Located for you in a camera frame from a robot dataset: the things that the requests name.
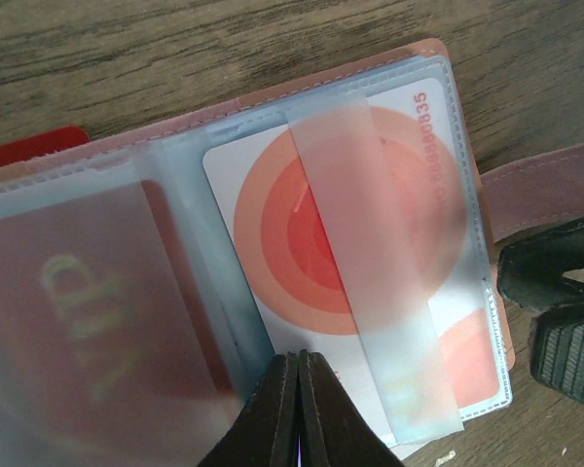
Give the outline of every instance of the wooden surface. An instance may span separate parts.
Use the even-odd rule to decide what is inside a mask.
[[[416,34],[448,45],[483,171],[584,142],[584,0],[0,0],[0,143],[107,136]],[[584,466],[584,408],[531,380],[529,317],[508,313],[515,402],[408,466]]]

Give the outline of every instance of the strap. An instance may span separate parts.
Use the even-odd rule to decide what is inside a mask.
[[[494,241],[584,216],[584,144],[508,163],[481,180]]]

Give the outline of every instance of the orange circle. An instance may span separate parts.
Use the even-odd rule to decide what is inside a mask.
[[[424,142],[416,120],[380,107],[371,111],[429,298],[454,268],[464,240],[456,161],[439,138]],[[357,334],[290,130],[247,174],[234,240],[251,289],[275,314],[323,334]]]

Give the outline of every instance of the white speck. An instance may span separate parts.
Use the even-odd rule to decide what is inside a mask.
[[[440,457],[440,458],[437,459],[437,462],[435,462],[435,467],[439,467],[440,465],[444,465],[446,462],[448,462],[449,460],[454,459],[455,457],[456,457],[456,451],[455,450],[451,450],[450,452],[448,452],[443,457]]]

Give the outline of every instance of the wallet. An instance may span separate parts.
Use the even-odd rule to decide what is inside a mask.
[[[2,438],[196,465],[308,349],[406,457],[511,402],[493,242],[583,214],[584,147],[479,177],[435,39],[0,167]]]

